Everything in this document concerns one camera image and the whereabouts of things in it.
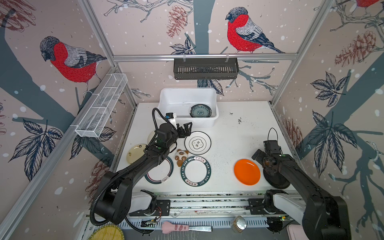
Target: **beige plate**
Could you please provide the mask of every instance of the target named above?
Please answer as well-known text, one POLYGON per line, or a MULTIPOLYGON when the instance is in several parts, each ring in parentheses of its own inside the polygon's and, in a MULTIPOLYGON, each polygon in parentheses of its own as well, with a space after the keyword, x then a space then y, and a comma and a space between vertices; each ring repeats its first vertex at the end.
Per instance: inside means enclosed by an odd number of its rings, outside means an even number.
POLYGON ((129 164, 134 163, 137 159, 142 157, 144 155, 144 149, 147 145, 146 144, 137 144, 133 146, 127 154, 127 162, 129 164))

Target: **white table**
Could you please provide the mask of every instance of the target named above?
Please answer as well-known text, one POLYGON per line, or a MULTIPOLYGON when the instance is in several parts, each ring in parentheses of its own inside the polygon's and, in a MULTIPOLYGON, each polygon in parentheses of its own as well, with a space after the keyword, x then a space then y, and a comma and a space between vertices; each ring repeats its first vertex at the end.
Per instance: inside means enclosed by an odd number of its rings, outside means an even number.
MULTIPOLYGON (((252 160, 251 157, 257 149, 264 150, 263 141, 267 140, 271 127, 277 130, 278 144, 283 153, 291 154, 268 102, 218 102, 217 105, 219 118, 212 128, 198 129, 192 126, 192 131, 205 132, 212 141, 210 150, 201 155, 212 168, 209 181, 200 187, 192 187, 184 183, 180 175, 180 167, 174 160, 174 153, 171 153, 169 157, 173 160, 174 171, 170 179, 161 184, 151 184, 143 177, 134 186, 134 192, 145 189, 157 194, 239 194, 274 189, 265 180, 263 168, 259 163, 256 164, 261 171, 261 178, 253 186, 239 182, 233 172, 233 167, 238 160, 252 160)), ((129 165, 126 156, 132 146, 147 143, 149 133, 155 129, 151 112, 157 106, 158 103, 139 103, 117 170, 129 165)), ((270 133, 270 139, 276 139, 276 133, 273 130, 270 133)), ((177 140, 177 148, 186 149, 184 140, 177 140)), ((296 192, 292 185, 285 191, 296 192)))

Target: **white container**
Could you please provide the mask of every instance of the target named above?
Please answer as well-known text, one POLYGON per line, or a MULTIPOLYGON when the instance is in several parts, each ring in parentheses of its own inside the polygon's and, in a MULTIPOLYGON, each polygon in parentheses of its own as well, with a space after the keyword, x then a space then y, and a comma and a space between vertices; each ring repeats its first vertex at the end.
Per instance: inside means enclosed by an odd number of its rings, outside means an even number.
MULTIPOLYGON (((163 116, 166 113, 176 113, 176 123, 180 126, 192 122, 192 129, 213 127, 218 118, 216 90, 213 88, 163 88, 157 108, 163 116), (190 110, 196 104, 205 104, 210 107, 212 115, 209 118, 192 118, 190 110)), ((156 121, 158 125, 164 123, 157 113, 156 121)))

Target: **orange plate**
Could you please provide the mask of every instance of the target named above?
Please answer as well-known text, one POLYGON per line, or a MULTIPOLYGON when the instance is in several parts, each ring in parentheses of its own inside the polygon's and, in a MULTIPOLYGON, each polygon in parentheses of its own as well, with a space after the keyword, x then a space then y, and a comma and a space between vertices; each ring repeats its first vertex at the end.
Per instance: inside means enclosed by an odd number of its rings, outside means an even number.
POLYGON ((260 170, 256 163, 248 160, 241 159, 235 164, 235 176, 245 185, 255 185, 260 180, 260 170))

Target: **wallpaper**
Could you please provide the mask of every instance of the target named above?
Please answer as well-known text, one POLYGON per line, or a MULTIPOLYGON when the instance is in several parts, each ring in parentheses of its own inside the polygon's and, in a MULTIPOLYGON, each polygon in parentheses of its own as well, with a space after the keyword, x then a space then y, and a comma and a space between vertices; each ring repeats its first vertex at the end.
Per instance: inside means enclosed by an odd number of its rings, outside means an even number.
POLYGON ((384 18, 337 0, 276 105, 308 175, 348 205, 353 239, 384 239, 384 18))
POLYGON ((0 6, 2 221, 110 66, 77 1, 0 6))
POLYGON ((122 94, 99 141, 91 137, 74 139, 11 239, 77 238, 100 180, 119 150, 132 110, 122 94))
POLYGON ((163 88, 214 88, 218 101, 270 101, 291 61, 240 61, 232 80, 175 80, 173 62, 119 63, 137 102, 160 101, 163 88))
POLYGON ((320 3, 91 0, 115 55, 297 52, 320 3))

